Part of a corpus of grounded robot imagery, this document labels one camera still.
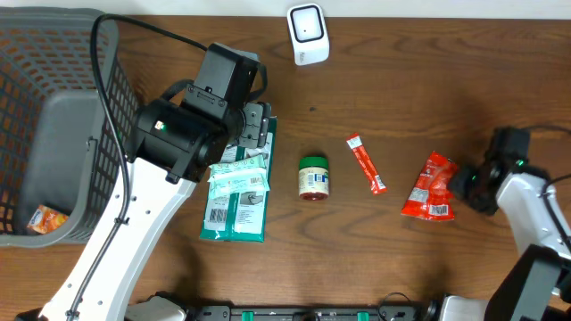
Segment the red snack bag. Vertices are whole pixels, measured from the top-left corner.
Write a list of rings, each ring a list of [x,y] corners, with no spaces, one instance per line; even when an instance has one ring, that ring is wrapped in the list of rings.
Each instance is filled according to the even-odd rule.
[[[455,216],[450,205],[453,197],[448,183],[458,170],[450,159],[432,152],[418,175],[401,214],[428,221],[451,221]]]

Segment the green lid jar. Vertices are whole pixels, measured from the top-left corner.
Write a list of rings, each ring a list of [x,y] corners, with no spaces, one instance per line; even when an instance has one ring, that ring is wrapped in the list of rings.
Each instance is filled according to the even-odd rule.
[[[329,196],[329,165],[325,157],[300,159],[299,197],[305,201],[324,201]]]

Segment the red instant coffee stick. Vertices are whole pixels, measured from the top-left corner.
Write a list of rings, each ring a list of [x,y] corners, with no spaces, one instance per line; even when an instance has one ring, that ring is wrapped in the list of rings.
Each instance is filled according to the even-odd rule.
[[[364,147],[360,135],[354,133],[350,135],[346,143],[352,150],[353,155],[360,164],[360,167],[369,182],[369,189],[372,194],[381,194],[387,191],[387,187],[381,180],[373,161],[370,159],[369,154]]]

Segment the green 3M gloves package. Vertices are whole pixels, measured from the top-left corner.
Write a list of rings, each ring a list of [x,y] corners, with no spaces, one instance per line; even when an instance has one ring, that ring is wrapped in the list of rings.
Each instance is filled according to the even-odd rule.
[[[228,146],[222,155],[223,163],[232,163],[260,155],[265,162],[267,182],[271,177],[273,152],[277,133],[277,118],[269,119],[269,132],[263,147],[247,149]],[[204,210],[200,238],[209,241],[263,243],[269,191],[233,193],[217,199],[211,198]]]

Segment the orange snack packet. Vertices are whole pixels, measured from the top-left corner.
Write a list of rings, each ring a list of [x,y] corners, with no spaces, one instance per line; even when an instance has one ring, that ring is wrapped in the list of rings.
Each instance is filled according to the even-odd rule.
[[[39,205],[32,215],[27,228],[39,234],[45,235],[53,232],[62,226],[68,216],[58,210],[54,210],[45,205]]]

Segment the pale green wipes pack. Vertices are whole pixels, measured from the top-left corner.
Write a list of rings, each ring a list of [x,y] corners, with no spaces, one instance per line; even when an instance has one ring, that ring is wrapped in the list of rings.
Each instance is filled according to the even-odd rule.
[[[233,193],[268,192],[268,169],[261,154],[231,163],[210,165],[209,198],[217,199]]]

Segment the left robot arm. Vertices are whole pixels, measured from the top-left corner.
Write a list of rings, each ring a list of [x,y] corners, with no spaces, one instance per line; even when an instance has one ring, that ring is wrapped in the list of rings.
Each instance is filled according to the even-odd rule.
[[[122,320],[166,225],[228,144],[265,144],[271,107],[253,90],[268,82],[258,54],[214,43],[198,76],[139,108],[126,167],[79,261],[43,307],[19,320]]]

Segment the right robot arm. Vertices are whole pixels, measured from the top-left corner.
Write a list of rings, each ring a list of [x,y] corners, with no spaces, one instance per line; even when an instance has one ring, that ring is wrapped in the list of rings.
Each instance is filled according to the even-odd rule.
[[[463,166],[448,184],[473,210],[507,217],[519,259],[489,300],[447,296],[440,320],[568,320],[569,310],[550,299],[570,301],[570,226],[559,207],[555,179],[528,160],[527,128],[496,128],[484,162]]]

